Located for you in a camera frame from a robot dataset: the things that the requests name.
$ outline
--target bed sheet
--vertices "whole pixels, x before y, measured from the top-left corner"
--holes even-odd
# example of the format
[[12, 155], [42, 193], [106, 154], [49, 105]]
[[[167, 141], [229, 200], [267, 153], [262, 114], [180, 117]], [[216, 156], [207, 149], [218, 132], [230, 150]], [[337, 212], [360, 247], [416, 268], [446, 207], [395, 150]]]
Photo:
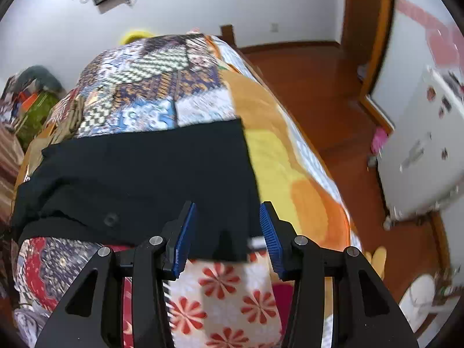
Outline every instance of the bed sheet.
[[[219, 39], [164, 36], [105, 51], [85, 68], [77, 87], [57, 104], [48, 123], [66, 117], [76, 97], [85, 98], [84, 121], [76, 138], [240, 116], [262, 201], [273, 201], [280, 218], [321, 246], [343, 250], [350, 235], [351, 244], [359, 246], [335, 184], [292, 119], [243, 59]], [[24, 180], [27, 169], [20, 173]], [[30, 345], [43, 318], [100, 246], [45, 237], [24, 242], [16, 266], [22, 304], [16, 314]], [[249, 255], [245, 264], [189, 260], [179, 280], [166, 287], [176, 345], [278, 344], [281, 322], [272, 292], [276, 279], [271, 275], [265, 251]], [[131, 347], [130, 279], [124, 287], [123, 338], [124, 346]], [[330, 309], [326, 316], [323, 346], [330, 342]]]

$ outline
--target brown floor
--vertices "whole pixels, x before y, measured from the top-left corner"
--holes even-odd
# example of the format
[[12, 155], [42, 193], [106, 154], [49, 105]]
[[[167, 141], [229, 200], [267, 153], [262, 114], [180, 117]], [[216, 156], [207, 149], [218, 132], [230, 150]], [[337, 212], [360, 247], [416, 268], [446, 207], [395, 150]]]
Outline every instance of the brown floor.
[[336, 47], [300, 47], [247, 55], [326, 163], [363, 248], [387, 248], [384, 283], [399, 301], [422, 273], [439, 269], [430, 225], [382, 228], [385, 212], [375, 170], [366, 159], [375, 124], [357, 102], [356, 67]]

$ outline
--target folded black garment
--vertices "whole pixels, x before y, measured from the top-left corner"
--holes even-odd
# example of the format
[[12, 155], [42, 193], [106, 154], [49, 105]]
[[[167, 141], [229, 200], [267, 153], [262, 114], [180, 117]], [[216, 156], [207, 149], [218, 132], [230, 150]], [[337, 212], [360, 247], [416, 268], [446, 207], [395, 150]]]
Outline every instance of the folded black garment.
[[47, 147], [18, 188], [13, 237], [138, 245], [186, 200], [198, 207], [190, 258], [245, 261], [262, 235], [240, 120], [72, 139]]

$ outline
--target metal screw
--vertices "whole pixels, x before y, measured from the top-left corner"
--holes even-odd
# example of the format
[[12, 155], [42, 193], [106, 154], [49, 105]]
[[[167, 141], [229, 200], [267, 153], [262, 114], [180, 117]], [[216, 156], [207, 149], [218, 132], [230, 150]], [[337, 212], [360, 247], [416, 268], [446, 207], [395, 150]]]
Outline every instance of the metal screw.
[[354, 246], [350, 246], [349, 248], [347, 248], [347, 253], [351, 257], [356, 257], [359, 255], [359, 250]]
[[101, 257], [106, 257], [111, 252], [111, 249], [109, 247], [102, 247], [100, 250], [98, 250], [98, 254]]
[[308, 243], [308, 239], [305, 236], [296, 236], [295, 243], [300, 246], [304, 246]]
[[150, 238], [150, 244], [156, 246], [156, 245], [159, 245], [163, 242], [163, 237], [160, 237], [160, 236], [154, 236], [152, 238]]

